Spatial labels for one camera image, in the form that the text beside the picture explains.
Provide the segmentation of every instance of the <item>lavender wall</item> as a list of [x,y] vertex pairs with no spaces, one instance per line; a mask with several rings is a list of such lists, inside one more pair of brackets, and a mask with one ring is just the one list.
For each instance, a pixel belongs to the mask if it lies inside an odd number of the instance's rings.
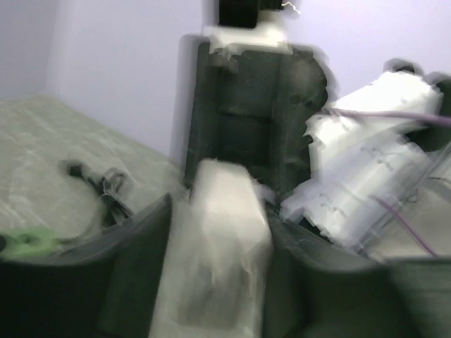
[[44,91],[58,0],[0,1],[0,97]]
[[[64,0],[47,89],[74,108],[169,154],[178,40],[199,33],[200,0]],[[386,60],[451,73],[448,0],[304,0],[291,41],[321,48],[347,94]]]

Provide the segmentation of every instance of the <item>black plastic part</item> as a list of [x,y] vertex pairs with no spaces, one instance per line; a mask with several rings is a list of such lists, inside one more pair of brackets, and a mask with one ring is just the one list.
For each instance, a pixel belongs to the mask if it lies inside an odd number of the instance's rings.
[[403,60],[401,58],[392,58],[385,62],[384,70],[391,70],[393,72],[409,72],[416,75],[423,75],[421,67],[410,61]]
[[8,245],[8,242],[6,240],[6,237],[0,234],[0,252],[2,252],[6,246]]
[[252,29],[257,26],[259,11],[282,9],[281,0],[217,0],[218,26]]
[[94,337],[118,243],[65,256],[0,260],[2,337]]
[[65,163],[66,171],[69,176],[75,177],[75,178],[83,178],[83,163],[81,162],[69,162]]
[[209,57],[210,66],[222,68],[222,71],[230,74],[238,73],[238,60],[235,57],[228,58],[223,49],[215,50]]
[[[444,74],[433,74],[429,83],[442,93],[439,116],[451,118],[451,77]],[[437,151],[451,142],[451,131],[448,127],[427,125],[422,130],[408,132],[405,137],[426,153]]]
[[[433,328],[433,323],[421,326],[415,317],[421,317],[418,305],[430,305],[424,289],[412,289],[427,282],[424,276],[403,282],[406,265],[380,265],[347,253],[270,211],[268,223],[274,255],[266,281],[263,338],[446,337],[420,334]],[[438,284],[429,280],[430,294]],[[418,298],[410,296],[425,296],[426,303],[415,304]],[[429,309],[424,311],[433,314]]]
[[234,73],[212,60],[209,42],[197,43],[185,185],[203,158],[216,158],[243,165],[281,199],[311,175],[303,134],[328,100],[324,66],[294,46],[293,55],[244,50]]
[[107,337],[149,336],[166,255],[173,202],[169,195],[104,231],[128,237],[114,268],[98,331]]

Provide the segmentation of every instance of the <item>white styrofoam block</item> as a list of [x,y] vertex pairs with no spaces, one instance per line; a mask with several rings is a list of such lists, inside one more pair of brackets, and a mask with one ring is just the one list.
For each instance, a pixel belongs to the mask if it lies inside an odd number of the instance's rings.
[[268,50],[291,54],[283,18],[273,11],[261,11],[259,22],[252,29],[206,26],[203,35],[211,40],[210,51],[225,48],[230,54],[241,54],[243,50]]
[[360,244],[386,214],[373,197],[390,202],[404,198],[432,165],[415,144],[401,139],[377,143],[358,144],[329,162],[325,179],[301,184],[282,203],[281,215],[294,221],[307,218],[340,245]]
[[[365,86],[328,105],[329,108],[365,113],[405,112],[436,115],[441,94],[418,75],[385,72]],[[307,121],[314,143],[310,146],[312,171],[324,178],[323,169],[338,154],[372,137],[389,137],[387,132],[422,128],[417,121],[397,118],[355,120],[340,116],[314,115]]]
[[203,160],[190,204],[204,237],[199,249],[214,279],[227,275],[237,264],[252,274],[271,250],[271,232],[247,170],[240,165]]

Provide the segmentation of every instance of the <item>plastic wrap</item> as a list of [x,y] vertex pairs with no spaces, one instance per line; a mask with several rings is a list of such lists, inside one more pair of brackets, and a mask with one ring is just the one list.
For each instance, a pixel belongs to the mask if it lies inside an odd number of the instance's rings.
[[[435,254],[449,255],[450,227],[449,167],[451,146],[429,154],[430,165],[421,177],[411,180],[406,189],[406,198],[398,199],[397,212],[409,223],[409,227],[420,236],[423,243]],[[376,260],[387,258],[430,256],[431,253],[415,240],[410,231],[398,219],[386,213],[373,226],[376,236],[364,243],[367,254]]]
[[272,243],[254,180],[241,166],[203,160],[187,209],[190,228],[176,248],[185,275],[170,313],[177,335],[260,337]]
[[320,180],[298,187],[283,203],[282,216],[304,216],[337,244],[359,248],[378,234],[387,214],[373,198],[402,203],[431,164],[431,157],[399,135],[373,138],[331,161]]
[[[422,76],[389,71],[384,72],[370,85],[328,104],[325,110],[330,109],[332,114],[339,114],[340,110],[359,111],[362,117],[366,113],[384,111],[428,116],[436,114],[440,98],[435,87],[430,86]],[[311,167],[313,171],[318,171],[318,174],[321,174],[325,166],[329,166],[329,161],[337,154],[371,137],[380,139],[386,130],[407,132],[424,128],[421,123],[412,119],[356,120],[337,115],[315,115],[308,121],[308,126],[308,134],[314,138],[316,144],[321,145],[312,154],[315,161]]]

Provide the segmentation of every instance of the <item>power cord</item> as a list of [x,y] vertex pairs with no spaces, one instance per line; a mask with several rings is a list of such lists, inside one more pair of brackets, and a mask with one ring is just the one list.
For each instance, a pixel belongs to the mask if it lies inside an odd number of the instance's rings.
[[444,177],[430,176],[429,179],[435,180],[435,181],[442,181],[442,182],[445,182],[445,183],[448,183],[449,185],[451,185],[451,180],[444,178]]
[[[108,169],[102,176],[97,175],[82,162],[63,162],[67,174],[76,179],[86,182],[91,186],[102,202],[101,225],[105,228],[112,227],[133,215],[133,212],[120,199],[119,195],[130,186],[129,177],[117,168]],[[60,239],[62,244],[69,244],[85,239],[96,225],[93,220],[91,224],[76,237]]]

